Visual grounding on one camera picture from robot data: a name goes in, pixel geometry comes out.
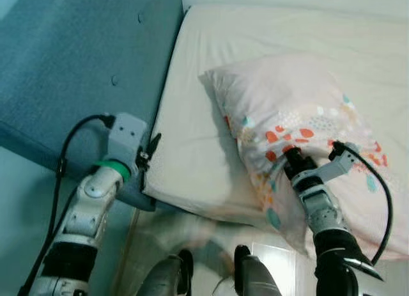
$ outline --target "pillow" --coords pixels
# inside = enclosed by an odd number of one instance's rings
[[[386,179],[394,204],[406,203],[407,192],[388,170],[387,155],[371,129],[314,56],[268,56],[209,70],[206,76],[236,139],[266,220],[294,248],[313,253],[312,240],[305,239],[304,211],[282,169],[284,152],[292,146],[300,147],[304,155],[322,165],[328,162],[333,141],[352,142]],[[347,175],[327,185],[339,199],[364,251],[374,253],[387,219],[385,195],[378,180],[356,163]],[[408,254],[405,211],[400,208],[395,212],[390,257]]]

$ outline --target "white bed sheet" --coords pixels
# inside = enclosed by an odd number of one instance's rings
[[[193,6],[174,48],[154,133],[162,140],[145,193],[217,220],[264,222],[205,70],[268,54],[319,56],[408,179],[405,20],[254,6]]]

